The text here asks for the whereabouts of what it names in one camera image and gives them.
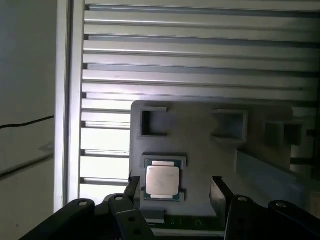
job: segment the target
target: horizontal slat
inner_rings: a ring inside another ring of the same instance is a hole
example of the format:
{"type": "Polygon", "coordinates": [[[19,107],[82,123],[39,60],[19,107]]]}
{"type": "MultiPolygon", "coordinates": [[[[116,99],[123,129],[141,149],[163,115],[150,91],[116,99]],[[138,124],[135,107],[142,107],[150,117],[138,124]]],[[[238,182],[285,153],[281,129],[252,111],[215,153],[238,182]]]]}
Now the horizontal slat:
{"type": "Polygon", "coordinates": [[[293,107],[293,116],[295,118],[315,118],[317,115],[316,108],[310,107],[293,107]]]}
{"type": "Polygon", "coordinates": [[[128,37],[166,37],[196,39],[235,39],[259,41],[286,41],[299,43],[317,43],[316,32],[277,31],[232,28],[196,28],[168,26],[125,26],[125,25],[93,25],[86,24],[87,35],[128,36],[128,37]]]}
{"type": "Polygon", "coordinates": [[[118,83],[161,83],[258,88],[317,88],[317,78],[83,70],[84,80],[118,83]]]}
{"type": "Polygon", "coordinates": [[[82,111],[82,121],[130,124],[130,118],[129,112],[82,111]]]}
{"type": "Polygon", "coordinates": [[[149,13],[86,11],[86,23],[117,25],[148,25],[172,27],[232,28],[275,30],[275,31],[313,31],[317,32],[320,21],[314,18],[269,17],[269,16],[232,16],[209,14],[149,13]]]}
{"type": "Polygon", "coordinates": [[[133,101],[82,99],[82,109],[130,111],[132,103],[133,101]]]}
{"type": "Polygon", "coordinates": [[[129,152],[130,130],[82,128],[81,149],[129,152]]]}
{"type": "Polygon", "coordinates": [[[98,178],[98,177],[82,177],[80,182],[89,185],[103,185],[103,186],[124,186],[128,185],[128,179],[114,179],[114,178],[98,178]]]}
{"type": "Polygon", "coordinates": [[[88,5],[263,11],[317,11],[319,1],[302,0],[86,0],[88,5]]]}
{"type": "Polygon", "coordinates": [[[82,156],[82,178],[128,179],[129,158],[82,156]]]}
{"type": "Polygon", "coordinates": [[[239,98],[283,101],[316,101],[317,90],[274,90],[236,87],[190,87],[190,86],[163,86],[152,84],[99,84],[84,83],[82,91],[85,93],[112,93],[112,94],[144,94],[185,97],[208,98],[239,98]]]}
{"type": "Polygon", "coordinates": [[[319,50],[289,47],[232,46],[214,44],[178,44],[85,40],[84,51],[112,54],[148,54],[224,58],[281,59],[282,61],[316,61],[319,50]]]}
{"type": "Polygon", "coordinates": [[[99,205],[108,195],[123,194],[125,189],[125,186],[80,184],[80,198],[91,199],[99,205]]]}
{"type": "Polygon", "coordinates": [[[318,61],[281,61],[227,57],[174,57],[147,55],[84,54],[85,64],[224,68],[265,71],[317,72],[318,61]]]}

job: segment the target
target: white wall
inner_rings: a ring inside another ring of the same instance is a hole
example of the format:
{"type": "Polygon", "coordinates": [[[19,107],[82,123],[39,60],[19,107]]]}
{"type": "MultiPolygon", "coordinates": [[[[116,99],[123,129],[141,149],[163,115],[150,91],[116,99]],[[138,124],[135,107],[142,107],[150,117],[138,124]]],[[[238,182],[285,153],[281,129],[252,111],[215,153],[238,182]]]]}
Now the white wall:
{"type": "MultiPolygon", "coordinates": [[[[0,0],[0,125],[51,116],[57,0],[0,0]]],[[[54,120],[0,129],[0,172],[43,156],[54,120]]],[[[54,163],[0,181],[0,239],[18,239],[53,213],[54,163]]]]}

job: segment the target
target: wire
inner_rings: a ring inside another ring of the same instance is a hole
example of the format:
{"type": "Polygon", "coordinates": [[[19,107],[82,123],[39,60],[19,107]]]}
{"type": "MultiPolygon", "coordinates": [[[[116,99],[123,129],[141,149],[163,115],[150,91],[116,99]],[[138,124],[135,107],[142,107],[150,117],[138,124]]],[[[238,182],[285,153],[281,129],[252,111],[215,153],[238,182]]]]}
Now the wire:
{"type": "Polygon", "coordinates": [[[38,158],[33,159],[31,161],[28,161],[28,162],[19,164],[17,166],[11,167],[11,168],[9,168],[7,170],[1,171],[0,172],[0,181],[2,181],[4,179],[7,179],[7,178],[10,178],[13,175],[21,173],[21,172],[23,172],[23,171],[25,171],[27,169],[33,168],[33,167],[35,167],[35,166],[37,166],[39,164],[45,163],[45,162],[47,162],[49,160],[52,160],[53,157],[54,157],[54,154],[53,153],[49,153],[47,155],[38,157],[38,158]]]}
{"type": "Polygon", "coordinates": [[[36,123],[40,123],[46,120],[50,120],[53,119],[55,116],[47,116],[44,118],[40,118],[38,120],[33,120],[33,121],[29,121],[29,122],[25,122],[25,123],[20,123],[20,124],[7,124],[7,125],[2,125],[0,126],[0,129],[7,129],[7,128],[20,128],[20,127],[25,127],[25,126],[29,126],[32,124],[36,124],[36,123]]]}

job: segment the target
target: screw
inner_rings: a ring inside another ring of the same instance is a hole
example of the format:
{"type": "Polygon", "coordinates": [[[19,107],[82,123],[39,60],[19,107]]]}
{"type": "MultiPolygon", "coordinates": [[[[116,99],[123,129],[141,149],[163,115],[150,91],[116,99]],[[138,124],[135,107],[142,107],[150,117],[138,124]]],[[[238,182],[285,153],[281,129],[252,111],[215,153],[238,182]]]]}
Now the screw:
{"type": "Polygon", "coordinates": [[[283,202],[277,202],[275,205],[276,205],[278,208],[286,208],[286,207],[287,207],[287,205],[284,204],[283,202]]]}
{"type": "Polygon", "coordinates": [[[246,201],[248,201],[248,199],[247,199],[246,197],[244,197],[244,196],[240,196],[240,197],[238,198],[238,200],[239,200],[240,202],[246,202],[246,201]]]}

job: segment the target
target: bolt head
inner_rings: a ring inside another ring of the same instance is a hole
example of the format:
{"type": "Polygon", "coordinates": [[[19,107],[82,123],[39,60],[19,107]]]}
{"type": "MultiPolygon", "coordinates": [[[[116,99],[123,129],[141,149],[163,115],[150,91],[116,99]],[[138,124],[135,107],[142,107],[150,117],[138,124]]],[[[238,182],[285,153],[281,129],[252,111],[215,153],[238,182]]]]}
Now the bolt head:
{"type": "Polygon", "coordinates": [[[244,196],[240,196],[240,197],[238,198],[238,200],[239,200],[240,202],[246,202],[246,201],[248,201],[248,199],[247,199],[246,197],[244,197],[244,196]]]}
{"type": "Polygon", "coordinates": [[[87,205],[86,201],[79,202],[79,206],[85,206],[85,205],[87,205]]]}
{"type": "Polygon", "coordinates": [[[286,208],[286,207],[287,207],[287,205],[286,205],[285,203],[283,203],[283,202],[277,202],[275,205],[276,205],[278,208],[286,208]]]}

